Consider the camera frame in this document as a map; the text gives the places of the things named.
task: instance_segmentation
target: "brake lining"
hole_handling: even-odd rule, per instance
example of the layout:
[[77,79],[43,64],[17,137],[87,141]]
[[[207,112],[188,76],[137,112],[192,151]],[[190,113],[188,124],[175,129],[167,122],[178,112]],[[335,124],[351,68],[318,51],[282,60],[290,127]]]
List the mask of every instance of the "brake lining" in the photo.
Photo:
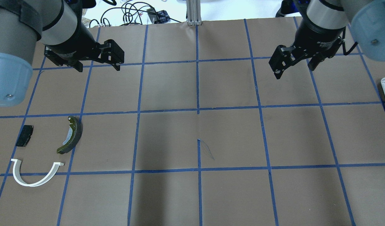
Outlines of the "brake lining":
[[82,125],[74,116],[68,116],[69,130],[66,140],[63,142],[63,146],[57,149],[57,153],[64,154],[69,153],[75,145],[78,143],[82,135]]

